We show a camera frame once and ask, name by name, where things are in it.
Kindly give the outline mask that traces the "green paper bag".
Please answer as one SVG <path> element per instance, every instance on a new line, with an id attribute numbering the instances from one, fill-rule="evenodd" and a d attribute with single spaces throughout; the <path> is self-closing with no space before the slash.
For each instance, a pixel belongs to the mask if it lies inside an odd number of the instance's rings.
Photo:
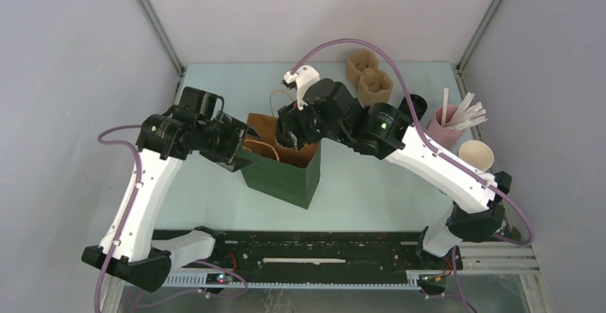
<path id="1" fill-rule="evenodd" d="M 294 206 L 308 209 L 321 177 L 320 143 L 299 151 L 277 144 L 277 113 L 249 113 L 247 124 L 258 137 L 248 136 L 238 156 L 251 162 L 242 169 L 247 186 Z"/>

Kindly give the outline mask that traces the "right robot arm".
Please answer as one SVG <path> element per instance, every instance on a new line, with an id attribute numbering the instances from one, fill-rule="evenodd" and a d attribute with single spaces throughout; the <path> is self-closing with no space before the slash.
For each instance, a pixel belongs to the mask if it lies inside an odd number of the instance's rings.
<path id="1" fill-rule="evenodd" d="M 356 153 L 386 160 L 414 172 L 454 204 L 424 230 L 415 257 L 418 264 L 433 269 L 460 242 L 485 242 L 502 226 L 502 197 L 491 191 L 508 191 L 512 178 L 505 172 L 486 174 L 481 180 L 468 172 L 478 169 L 464 162 L 449 163 L 450 152 L 431 150 L 422 141 L 407 111 L 378 103 L 363 107 L 338 81 L 284 80 L 297 90 L 297 100 L 278 111 L 275 137 L 278 145 L 300 150 L 322 139 L 331 139 Z"/>

